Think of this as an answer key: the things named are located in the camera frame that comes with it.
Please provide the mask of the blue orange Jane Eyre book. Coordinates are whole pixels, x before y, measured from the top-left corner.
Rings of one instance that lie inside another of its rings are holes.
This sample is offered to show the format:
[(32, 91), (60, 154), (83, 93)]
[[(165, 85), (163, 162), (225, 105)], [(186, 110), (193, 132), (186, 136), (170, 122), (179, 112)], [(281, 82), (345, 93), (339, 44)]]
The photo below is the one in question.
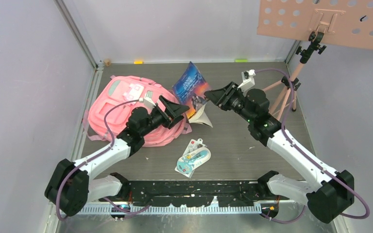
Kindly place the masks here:
[(213, 127), (212, 122), (204, 112), (208, 99), (204, 96), (211, 89), (198, 67), (189, 62), (181, 78), (172, 86), (172, 92), (179, 103), (189, 107), (186, 117), (189, 123), (197, 123)]

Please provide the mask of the pink student backpack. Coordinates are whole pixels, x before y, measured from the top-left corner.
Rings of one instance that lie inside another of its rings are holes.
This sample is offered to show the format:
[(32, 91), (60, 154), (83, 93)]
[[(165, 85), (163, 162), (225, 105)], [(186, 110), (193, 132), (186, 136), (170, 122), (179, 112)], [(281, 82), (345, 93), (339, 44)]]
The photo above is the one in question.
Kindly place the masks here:
[(83, 118), (84, 129), (90, 127), (95, 134), (87, 135), (91, 141), (111, 141), (112, 137), (107, 131), (104, 116), (118, 104), (122, 106), (108, 114), (106, 121), (114, 136), (118, 135), (125, 127), (131, 112), (136, 107), (144, 107), (148, 113), (151, 109), (140, 102), (129, 102), (139, 98), (151, 99), (163, 110), (164, 105), (159, 101), (163, 96), (171, 102), (179, 103), (174, 94), (164, 88), (161, 84), (137, 76), (115, 76), (110, 77), (111, 81), (96, 98), (90, 109), (85, 112)]

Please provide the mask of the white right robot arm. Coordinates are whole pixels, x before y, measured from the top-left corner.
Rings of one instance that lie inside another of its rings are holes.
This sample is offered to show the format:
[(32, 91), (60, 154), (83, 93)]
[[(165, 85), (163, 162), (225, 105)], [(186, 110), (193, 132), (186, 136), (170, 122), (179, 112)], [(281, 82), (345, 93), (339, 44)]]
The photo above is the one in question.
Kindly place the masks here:
[(253, 88), (254, 76), (254, 70), (244, 71), (241, 84), (230, 82), (204, 95), (220, 109), (234, 111), (246, 120), (251, 136), (284, 158), (305, 180), (296, 181), (270, 171), (258, 179), (260, 197), (287, 197), (307, 207), (319, 221), (330, 223), (355, 201), (353, 175), (347, 170), (338, 172), (299, 144), (269, 113), (266, 93)]

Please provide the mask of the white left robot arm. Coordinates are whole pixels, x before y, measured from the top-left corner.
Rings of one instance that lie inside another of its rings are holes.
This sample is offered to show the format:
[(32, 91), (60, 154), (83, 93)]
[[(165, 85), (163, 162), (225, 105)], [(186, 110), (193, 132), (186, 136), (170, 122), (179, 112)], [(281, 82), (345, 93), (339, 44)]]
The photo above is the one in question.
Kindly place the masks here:
[(189, 110), (188, 106), (163, 96), (158, 100), (154, 103), (145, 98), (138, 99), (144, 105), (131, 111), (125, 128), (118, 135), (113, 135), (111, 128), (106, 127), (112, 139), (108, 145), (82, 159), (63, 159), (56, 165), (44, 196), (55, 205), (60, 221), (76, 215), (89, 201), (111, 196), (123, 201), (129, 197), (130, 189), (119, 174), (102, 179), (96, 177), (138, 152), (145, 143), (144, 137), (158, 127), (173, 128)]

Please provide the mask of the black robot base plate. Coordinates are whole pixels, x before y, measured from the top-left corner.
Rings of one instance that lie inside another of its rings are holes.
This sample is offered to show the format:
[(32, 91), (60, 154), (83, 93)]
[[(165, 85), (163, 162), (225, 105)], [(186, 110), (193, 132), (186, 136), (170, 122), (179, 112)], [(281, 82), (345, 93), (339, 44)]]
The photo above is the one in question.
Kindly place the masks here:
[(249, 180), (129, 181), (123, 191), (109, 199), (152, 207), (202, 207), (215, 200), (220, 207), (246, 207), (257, 201), (288, 200)]

